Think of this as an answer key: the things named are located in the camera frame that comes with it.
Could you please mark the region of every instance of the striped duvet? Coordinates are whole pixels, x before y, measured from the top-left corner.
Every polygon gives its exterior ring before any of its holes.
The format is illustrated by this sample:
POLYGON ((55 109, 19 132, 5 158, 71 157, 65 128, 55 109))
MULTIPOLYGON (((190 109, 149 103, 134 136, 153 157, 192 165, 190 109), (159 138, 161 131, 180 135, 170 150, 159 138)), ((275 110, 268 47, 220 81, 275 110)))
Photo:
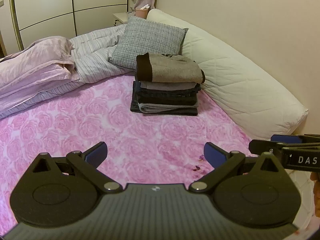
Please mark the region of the striped duvet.
POLYGON ((40 92, 28 101, 0 114, 0 119, 25 110, 41 101, 75 90, 86 83, 96 83, 104 78, 132 71, 109 63, 109 58, 123 36, 125 27, 126 25, 119 25, 72 38, 70 41, 74 50, 71 51, 71 55, 75 60, 76 71, 80 79, 49 91, 40 92))

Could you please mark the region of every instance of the pink floral bedsheet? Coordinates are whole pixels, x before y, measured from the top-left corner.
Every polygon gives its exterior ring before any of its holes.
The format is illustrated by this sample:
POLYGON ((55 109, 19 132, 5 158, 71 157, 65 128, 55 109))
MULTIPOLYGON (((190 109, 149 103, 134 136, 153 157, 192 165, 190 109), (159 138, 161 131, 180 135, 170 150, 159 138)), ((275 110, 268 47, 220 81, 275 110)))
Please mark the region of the pink floral bedsheet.
POLYGON ((99 170, 123 186, 186 187, 213 170, 200 158, 206 142, 250 155, 250 138, 203 91, 198 116, 143 115, 130 111, 133 80, 124 75, 84 85, 0 120, 0 235, 16 224, 10 193, 40 152, 65 156, 105 141, 108 157, 99 170))

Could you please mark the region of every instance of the pink cup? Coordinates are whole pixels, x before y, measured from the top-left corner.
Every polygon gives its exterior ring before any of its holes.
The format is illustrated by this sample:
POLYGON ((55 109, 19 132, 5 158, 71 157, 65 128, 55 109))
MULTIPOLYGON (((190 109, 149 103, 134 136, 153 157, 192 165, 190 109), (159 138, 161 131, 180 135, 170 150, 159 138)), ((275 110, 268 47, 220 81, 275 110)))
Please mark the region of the pink cup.
POLYGON ((148 11, 149 11, 149 9, 143 9, 143 10, 136 9, 136 16, 143 18, 143 19, 146 19, 148 16, 148 11))

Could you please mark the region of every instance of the folded clothes stack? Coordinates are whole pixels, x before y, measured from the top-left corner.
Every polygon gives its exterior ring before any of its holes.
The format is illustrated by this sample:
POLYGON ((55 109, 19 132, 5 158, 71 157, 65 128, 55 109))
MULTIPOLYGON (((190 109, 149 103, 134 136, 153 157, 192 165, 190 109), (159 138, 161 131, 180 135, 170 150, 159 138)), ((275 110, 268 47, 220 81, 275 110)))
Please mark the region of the folded clothes stack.
POLYGON ((187 57, 155 53, 138 55, 131 111, 197 115, 197 93, 204 81, 203 71, 187 57))

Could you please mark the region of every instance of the hand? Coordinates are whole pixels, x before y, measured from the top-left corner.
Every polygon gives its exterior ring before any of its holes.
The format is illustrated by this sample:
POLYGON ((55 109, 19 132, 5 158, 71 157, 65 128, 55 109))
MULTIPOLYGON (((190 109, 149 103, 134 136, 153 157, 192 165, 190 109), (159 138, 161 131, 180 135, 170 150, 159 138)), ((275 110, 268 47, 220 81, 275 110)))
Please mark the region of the hand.
POLYGON ((310 179, 315 182, 315 186, 313 187, 313 194, 315 200, 315 213, 316 217, 320 218, 320 178, 318 173, 312 172, 310 179))

